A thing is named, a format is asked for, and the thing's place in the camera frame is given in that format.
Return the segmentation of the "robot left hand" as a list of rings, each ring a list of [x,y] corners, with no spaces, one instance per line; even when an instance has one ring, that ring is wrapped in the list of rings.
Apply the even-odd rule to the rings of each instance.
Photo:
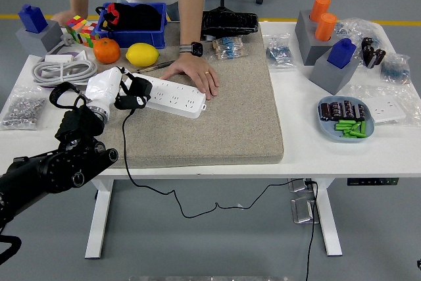
[[[110,114],[111,105],[120,110],[143,109],[151,98],[152,87],[145,78],[115,66],[89,79],[87,107],[102,115]]]

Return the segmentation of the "person's left hand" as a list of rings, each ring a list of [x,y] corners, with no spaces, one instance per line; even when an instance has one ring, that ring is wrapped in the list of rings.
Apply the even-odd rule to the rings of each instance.
[[[164,71],[162,80],[167,80],[176,74],[185,74],[204,93],[207,100],[218,95],[219,78],[213,67],[202,57],[190,53],[181,53],[180,56]]]

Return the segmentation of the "person's right hand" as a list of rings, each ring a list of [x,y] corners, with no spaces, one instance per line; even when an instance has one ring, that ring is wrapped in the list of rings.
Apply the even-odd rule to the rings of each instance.
[[[54,14],[51,17],[51,20],[58,22],[59,26],[64,28],[66,26],[66,23],[70,19],[74,18],[75,16],[87,18],[88,11],[72,11],[72,10],[61,11],[59,13]]]

